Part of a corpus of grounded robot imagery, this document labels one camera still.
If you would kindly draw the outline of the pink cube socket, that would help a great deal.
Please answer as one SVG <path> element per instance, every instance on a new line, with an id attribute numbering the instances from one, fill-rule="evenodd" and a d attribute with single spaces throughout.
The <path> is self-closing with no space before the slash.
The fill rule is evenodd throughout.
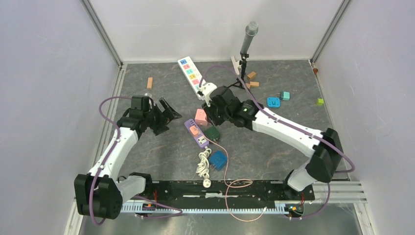
<path id="1" fill-rule="evenodd" d="M 208 126 L 208 118 L 203 109 L 197 109 L 194 120 L 199 126 Z"/>

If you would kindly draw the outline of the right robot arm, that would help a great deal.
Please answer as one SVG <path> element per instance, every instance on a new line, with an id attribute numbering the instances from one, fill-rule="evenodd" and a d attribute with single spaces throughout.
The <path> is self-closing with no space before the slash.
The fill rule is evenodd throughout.
<path id="1" fill-rule="evenodd" d="M 334 174 L 339 173 L 341 159 L 348 160 L 339 134 L 332 128 L 321 131 L 302 126 L 275 114 L 256 100 L 240 101 L 226 86 L 206 83 L 198 88 L 197 94 L 204 99 L 202 108 L 214 125 L 228 121 L 236 127 L 269 135 L 309 158 L 285 179 L 282 192 L 289 200 L 297 199 L 315 182 L 331 182 Z"/>

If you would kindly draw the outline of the pink charger plug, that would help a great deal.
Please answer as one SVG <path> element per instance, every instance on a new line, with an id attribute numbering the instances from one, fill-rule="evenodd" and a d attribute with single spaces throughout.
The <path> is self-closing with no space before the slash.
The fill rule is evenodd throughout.
<path id="1" fill-rule="evenodd" d="M 198 136 L 200 134 L 199 129 L 196 126 L 191 126 L 189 130 L 191 134 L 194 136 Z"/>

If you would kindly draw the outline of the purple USB power strip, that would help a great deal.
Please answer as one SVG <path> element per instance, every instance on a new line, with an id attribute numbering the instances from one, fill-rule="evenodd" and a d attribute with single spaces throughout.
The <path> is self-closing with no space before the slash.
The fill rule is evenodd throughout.
<path id="1" fill-rule="evenodd" d="M 189 131 L 190 135 L 194 138 L 200 148 L 206 148 L 209 145 L 209 141 L 206 139 L 204 133 L 200 127 L 196 124 L 195 120 L 189 119 L 184 122 L 184 126 Z"/>

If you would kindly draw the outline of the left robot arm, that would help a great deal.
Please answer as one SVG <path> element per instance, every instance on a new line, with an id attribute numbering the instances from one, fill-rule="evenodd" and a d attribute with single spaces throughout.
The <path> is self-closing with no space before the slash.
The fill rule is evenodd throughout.
<path id="1" fill-rule="evenodd" d="M 74 180 L 78 213 L 89 216 L 95 225 L 101 225 L 107 219 L 116 219 L 123 204 L 132 198 L 145 200 L 154 196 L 156 191 L 150 174 L 133 172 L 119 182 L 120 169 L 147 129 L 157 136 L 169 129 L 171 121 L 182 118 L 164 98 L 159 99 L 163 110 L 147 95 L 135 95 L 128 99 L 131 106 L 118 121 L 103 116 L 114 126 L 114 135 L 89 172 L 78 174 Z"/>

